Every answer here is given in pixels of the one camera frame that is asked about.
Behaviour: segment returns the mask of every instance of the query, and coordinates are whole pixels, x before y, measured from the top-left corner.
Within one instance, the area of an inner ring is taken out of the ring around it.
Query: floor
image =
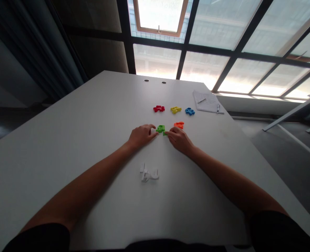
[[[279,127],[264,132],[266,121],[235,120],[310,214],[310,153]],[[310,148],[310,126],[284,122],[281,125]]]
[[[0,139],[40,111],[1,109]],[[310,153],[278,127],[274,127],[268,132],[262,131],[262,128],[269,122],[239,119],[236,119],[235,122],[310,213]],[[281,125],[310,147],[310,134],[305,132],[310,126],[291,122]],[[228,251],[239,251],[231,246],[227,246],[227,249]]]
[[[0,139],[38,113],[39,111],[0,109]]]

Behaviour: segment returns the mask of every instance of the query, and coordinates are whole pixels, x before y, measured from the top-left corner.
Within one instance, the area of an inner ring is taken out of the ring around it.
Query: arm
[[[180,128],[174,127],[166,134],[172,145],[202,168],[225,196],[246,216],[251,217],[265,210],[288,215],[276,200],[248,178],[194,146]]]
[[[158,132],[152,134],[151,128],[156,127],[145,124],[134,129],[124,145],[60,190],[21,232],[46,223],[60,223],[71,231],[80,216],[103,194],[126,161],[158,135]]]

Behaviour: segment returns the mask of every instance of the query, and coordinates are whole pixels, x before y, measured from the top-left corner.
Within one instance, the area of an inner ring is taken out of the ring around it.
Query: forearm
[[[72,230],[78,218],[102,195],[120,168],[136,151],[128,143],[93,165],[59,191],[21,232],[45,223],[61,223]]]
[[[274,210],[287,215],[280,204],[268,193],[239,172],[210,157],[199,148],[194,147],[189,157],[248,217],[263,210]]]

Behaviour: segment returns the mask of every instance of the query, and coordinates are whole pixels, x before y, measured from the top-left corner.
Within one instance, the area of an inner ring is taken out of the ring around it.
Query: open window
[[[133,0],[139,32],[179,37],[188,0]]]

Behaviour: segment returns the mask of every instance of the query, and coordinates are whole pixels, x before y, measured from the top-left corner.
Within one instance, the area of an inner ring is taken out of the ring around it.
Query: sheet of paper
[[[193,96],[195,98],[196,107],[198,110],[217,112],[218,104],[220,105],[216,95],[210,93],[199,93],[198,91],[193,91]],[[224,108],[220,105],[219,112],[224,112]]]

